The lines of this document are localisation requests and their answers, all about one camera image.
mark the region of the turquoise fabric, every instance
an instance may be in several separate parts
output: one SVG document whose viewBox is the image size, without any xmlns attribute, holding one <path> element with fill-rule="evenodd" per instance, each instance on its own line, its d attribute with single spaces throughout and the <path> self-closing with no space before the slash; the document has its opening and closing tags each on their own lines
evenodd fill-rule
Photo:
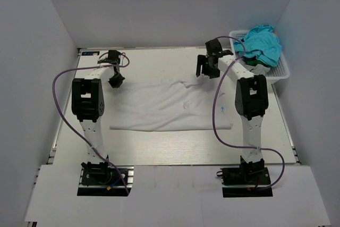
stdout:
<svg viewBox="0 0 340 227">
<path fill-rule="evenodd" d="M 244 57 L 256 57 L 257 60 L 269 66 L 277 66 L 281 45 L 273 30 L 273 26 L 259 25 L 252 28 L 244 37 L 239 38 L 240 40 L 244 39 L 246 49 Z M 238 41 L 234 42 L 234 49 L 236 53 L 243 52 L 243 47 Z"/>
</svg>

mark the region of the laundry basket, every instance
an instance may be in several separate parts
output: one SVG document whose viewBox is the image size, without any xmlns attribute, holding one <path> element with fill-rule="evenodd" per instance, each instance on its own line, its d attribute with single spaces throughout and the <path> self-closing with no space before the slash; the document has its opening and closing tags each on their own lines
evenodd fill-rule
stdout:
<svg viewBox="0 0 340 227">
<path fill-rule="evenodd" d="M 229 33 L 230 37 L 240 38 L 244 37 L 249 31 L 248 30 L 235 30 Z M 230 45 L 232 52 L 235 54 L 234 40 L 230 39 Z M 289 69 L 286 63 L 286 59 L 281 52 L 280 60 L 275 68 L 270 68 L 270 71 L 266 74 L 266 79 L 270 83 L 275 83 L 278 80 L 286 79 L 289 77 Z"/>
</svg>

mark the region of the gray wall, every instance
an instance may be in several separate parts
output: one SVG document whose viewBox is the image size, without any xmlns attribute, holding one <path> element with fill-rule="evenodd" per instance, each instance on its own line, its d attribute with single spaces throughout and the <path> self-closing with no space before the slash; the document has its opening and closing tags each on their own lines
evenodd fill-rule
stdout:
<svg viewBox="0 0 340 227">
<path fill-rule="evenodd" d="M 276 25 L 289 0 L 52 0 L 77 47 L 198 46 Z"/>
<path fill-rule="evenodd" d="M 50 0 L 0 0 L 0 226 L 22 226 L 59 120 L 53 77 L 77 49 Z M 65 102 L 71 76 L 58 83 Z"/>
<path fill-rule="evenodd" d="M 290 67 L 276 87 L 299 157 L 340 226 L 340 0 L 291 0 L 276 31 Z"/>
</svg>

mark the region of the white platform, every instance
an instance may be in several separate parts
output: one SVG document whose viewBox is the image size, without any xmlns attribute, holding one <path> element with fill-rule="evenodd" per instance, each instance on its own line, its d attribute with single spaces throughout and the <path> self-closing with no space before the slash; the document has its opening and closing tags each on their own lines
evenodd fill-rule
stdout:
<svg viewBox="0 0 340 227">
<path fill-rule="evenodd" d="M 128 81 L 155 81 L 163 78 L 185 78 L 195 75 L 198 54 L 205 54 L 205 49 L 131 49 L 124 50 L 131 64 L 121 69 Z M 96 65 L 97 56 L 80 57 L 79 67 Z M 90 71 L 78 71 L 76 77 L 84 77 Z M 242 145 L 242 125 L 234 106 L 235 84 L 225 79 L 228 102 L 226 110 L 231 122 L 231 130 L 220 130 L 220 136 L 230 144 Z M 103 83 L 106 109 L 114 98 L 109 96 L 112 88 Z M 262 124 L 262 146 L 281 152 L 286 163 L 295 163 L 291 143 L 283 122 L 276 96 L 268 85 L 269 108 Z M 72 114 L 68 104 L 66 118 L 80 132 L 81 126 Z M 220 144 L 212 130 L 180 132 L 137 132 L 113 131 L 109 129 L 109 119 L 104 113 L 102 130 L 105 147 L 110 160 L 116 165 L 224 165 L 238 164 L 241 150 L 227 148 Z M 280 158 L 271 152 L 263 152 L 267 164 L 281 163 Z M 54 164 L 79 165 L 87 157 L 86 147 L 77 135 L 67 126 L 62 125 L 58 139 Z"/>
<path fill-rule="evenodd" d="M 81 166 L 42 166 L 26 221 L 37 227 L 329 225 L 307 166 L 288 166 L 268 198 L 223 198 L 218 166 L 137 166 L 130 195 L 77 197 Z M 280 166 L 270 166 L 272 179 Z"/>
</svg>

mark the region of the white wall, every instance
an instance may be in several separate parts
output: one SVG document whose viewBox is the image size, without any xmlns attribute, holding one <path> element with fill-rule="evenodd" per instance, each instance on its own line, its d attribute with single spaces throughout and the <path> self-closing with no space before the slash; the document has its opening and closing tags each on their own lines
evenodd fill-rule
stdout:
<svg viewBox="0 0 340 227">
<path fill-rule="evenodd" d="M 52 80 L 76 56 L 50 0 L 0 0 L 0 226 L 22 226 L 59 120 Z M 70 78 L 57 86 L 62 104 Z"/>
<path fill-rule="evenodd" d="M 77 47 L 197 46 L 276 25 L 289 0 L 52 0 Z"/>
<path fill-rule="evenodd" d="M 293 141 L 340 226 L 340 0 L 291 0 L 276 31 L 291 72 L 276 88 Z"/>
</svg>

